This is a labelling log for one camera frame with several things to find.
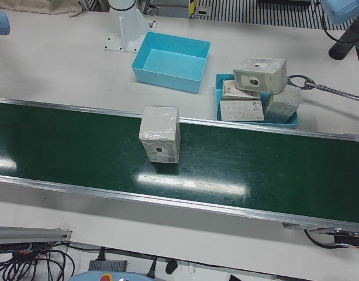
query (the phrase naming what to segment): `label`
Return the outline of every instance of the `label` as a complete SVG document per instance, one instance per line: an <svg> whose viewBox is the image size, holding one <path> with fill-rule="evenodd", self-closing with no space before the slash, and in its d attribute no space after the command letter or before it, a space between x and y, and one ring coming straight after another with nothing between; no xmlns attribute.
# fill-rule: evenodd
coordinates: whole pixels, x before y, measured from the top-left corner
<svg viewBox="0 0 359 281"><path fill-rule="evenodd" d="M261 101L220 101L222 121L263 121Z"/></svg>

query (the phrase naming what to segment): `blue bin with boxes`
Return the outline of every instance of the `blue bin with boxes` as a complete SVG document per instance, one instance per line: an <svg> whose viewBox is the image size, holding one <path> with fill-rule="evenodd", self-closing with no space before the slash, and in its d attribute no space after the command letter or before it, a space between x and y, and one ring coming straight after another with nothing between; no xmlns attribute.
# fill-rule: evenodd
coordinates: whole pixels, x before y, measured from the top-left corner
<svg viewBox="0 0 359 281"><path fill-rule="evenodd" d="M147 32L132 69L142 83L197 93L210 43Z"/></svg>
<svg viewBox="0 0 359 281"><path fill-rule="evenodd" d="M215 87L215 109L216 109L216 119L221 121L221 109L220 101L222 99L222 85L224 80L234 80L234 74L217 74L216 75L216 87ZM268 101L269 93L261 93L261 103L264 105ZM241 122L241 121L228 121L228 122L238 122L244 124L254 124L254 125L264 125L264 126L273 126L280 128L295 128L299 125L299 118L297 112L295 112L286 123L268 123L264 121L254 121L254 122Z"/></svg>

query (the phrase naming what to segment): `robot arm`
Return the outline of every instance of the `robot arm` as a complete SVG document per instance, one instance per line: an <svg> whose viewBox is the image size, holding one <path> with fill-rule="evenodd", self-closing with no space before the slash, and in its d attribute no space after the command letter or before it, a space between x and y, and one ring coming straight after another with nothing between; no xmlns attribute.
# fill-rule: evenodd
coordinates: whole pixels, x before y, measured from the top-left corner
<svg viewBox="0 0 359 281"><path fill-rule="evenodd" d="M326 16L335 25L357 16L343 36L329 50L330 57L342 60L359 41L359 0L321 0L321 4Z"/></svg>
<svg viewBox="0 0 359 281"><path fill-rule="evenodd" d="M8 35L11 32L8 17L0 11L0 35Z"/></svg>

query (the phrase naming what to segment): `cloth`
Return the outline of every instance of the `cloth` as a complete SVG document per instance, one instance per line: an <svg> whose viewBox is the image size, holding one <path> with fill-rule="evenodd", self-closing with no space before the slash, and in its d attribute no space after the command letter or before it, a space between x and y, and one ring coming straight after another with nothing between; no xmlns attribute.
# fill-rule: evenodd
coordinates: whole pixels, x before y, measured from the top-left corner
<svg viewBox="0 0 359 281"><path fill-rule="evenodd" d="M82 12L78 0L0 0L0 8L50 15L70 12L77 15Z"/></svg>

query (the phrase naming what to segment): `plastic-wrapped box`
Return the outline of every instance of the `plastic-wrapped box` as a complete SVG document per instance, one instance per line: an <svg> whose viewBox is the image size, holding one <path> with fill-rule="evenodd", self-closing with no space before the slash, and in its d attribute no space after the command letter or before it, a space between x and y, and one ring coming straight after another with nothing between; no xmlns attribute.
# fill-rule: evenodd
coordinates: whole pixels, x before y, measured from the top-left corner
<svg viewBox="0 0 359 281"><path fill-rule="evenodd" d="M222 100L260 100L260 92L237 89L236 80L224 80L222 83Z"/></svg>
<svg viewBox="0 0 359 281"><path fill-rule="evenodd" d="M240 90L278 94L287 83L285 59L245 59L233 72Z"/></svg>
<svg viewBox="0 0 359 281"><path fill-rule="evenodd" d="M220 101L222 121L263 121L261 101Z"/></svg>
<svg viewBox="0 0 359 281"><path fill-rule="evenodd" d="M178 108L146 106L139 139L151 162L178 163L181 139Z"/></svg>
<svg viewBox="0 0 359 281"><path fill-rule="evenodd" d="M264 106L266 122L285 123L299 108L301 89L287 85L278 95L270 95Z"/></svg>

